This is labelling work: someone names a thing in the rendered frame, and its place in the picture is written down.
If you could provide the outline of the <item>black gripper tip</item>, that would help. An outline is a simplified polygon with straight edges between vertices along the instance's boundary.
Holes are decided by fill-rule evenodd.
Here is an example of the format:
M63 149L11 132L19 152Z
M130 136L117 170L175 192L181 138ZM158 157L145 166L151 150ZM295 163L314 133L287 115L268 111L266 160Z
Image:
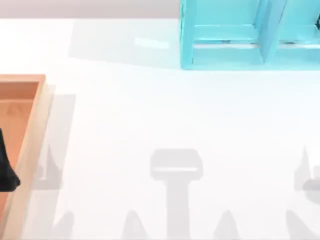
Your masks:
M3 131L0 128L0 192L14 192L20 185L21 181L9 162Z

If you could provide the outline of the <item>light blue rack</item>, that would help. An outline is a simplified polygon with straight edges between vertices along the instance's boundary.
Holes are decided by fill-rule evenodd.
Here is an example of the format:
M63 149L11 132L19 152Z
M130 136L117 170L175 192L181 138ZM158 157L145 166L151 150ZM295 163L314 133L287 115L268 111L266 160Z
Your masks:
M179 0L185 70L320 70L320 0Z

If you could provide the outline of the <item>shallow salmon-coloured box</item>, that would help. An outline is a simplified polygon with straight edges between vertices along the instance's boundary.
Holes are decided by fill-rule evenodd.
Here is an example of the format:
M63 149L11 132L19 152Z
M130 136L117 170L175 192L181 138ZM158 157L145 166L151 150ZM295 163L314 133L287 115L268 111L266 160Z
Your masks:
M0 240L22 234L52 100L44 74L0 74L0 173L9 164L20 179L0 192Z

